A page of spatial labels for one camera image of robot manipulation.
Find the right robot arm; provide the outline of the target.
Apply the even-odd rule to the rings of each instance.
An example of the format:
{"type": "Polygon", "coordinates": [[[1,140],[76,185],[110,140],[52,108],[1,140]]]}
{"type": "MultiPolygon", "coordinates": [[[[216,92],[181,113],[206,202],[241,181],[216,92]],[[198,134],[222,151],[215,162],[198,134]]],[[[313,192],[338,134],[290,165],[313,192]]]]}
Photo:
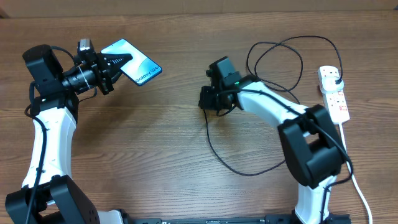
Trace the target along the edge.
{"type": "Polygon", "coordinates": [[[274,93],[252,75],[242,77],[228,57],[206,71],[211,84],[201,88],[204,111],[239,108],[262,118],[279,133],[284,161],[298,182],[298,201],[290,214],[266,215],[265,223],[351,223],[349,215],[328,209],[331,188],[343,164],[351,165],[329,112],[322,105],[306,107],[274,93]]]}

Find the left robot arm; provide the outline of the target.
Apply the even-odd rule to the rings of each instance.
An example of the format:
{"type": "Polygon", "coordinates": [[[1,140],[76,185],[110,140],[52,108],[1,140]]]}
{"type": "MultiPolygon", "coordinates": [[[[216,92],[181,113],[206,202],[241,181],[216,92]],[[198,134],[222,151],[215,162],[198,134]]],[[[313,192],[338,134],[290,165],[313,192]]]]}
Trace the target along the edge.
{"type": "Polygon", "coordinates": [[[35,128],[28,173],[20,190],[6,196],[14,223],[132,223],[123,209],[101,212],[72,179],[72,138],[78,121],[78,95],[90,89],[107,95],[130,54],[97,53],[89,39],[78,42],[73,66],[64,71],[56,46],[38,45],[22,58],[33,77],[24,113],[35,128]]]}

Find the Samsung Galaxy smartphone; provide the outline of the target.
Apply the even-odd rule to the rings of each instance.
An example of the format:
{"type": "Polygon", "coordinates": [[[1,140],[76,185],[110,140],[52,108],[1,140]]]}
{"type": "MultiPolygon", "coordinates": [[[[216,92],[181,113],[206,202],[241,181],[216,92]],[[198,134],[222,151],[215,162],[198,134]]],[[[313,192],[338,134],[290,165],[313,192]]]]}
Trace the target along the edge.
{"type": "Polygon", "coordinates": [[[132,60],[121,70],[136,85],[142,86],[162,73],[162,67],[126,39],[120,39],[101,50],[103,54],[130,54],[132,60]]]}

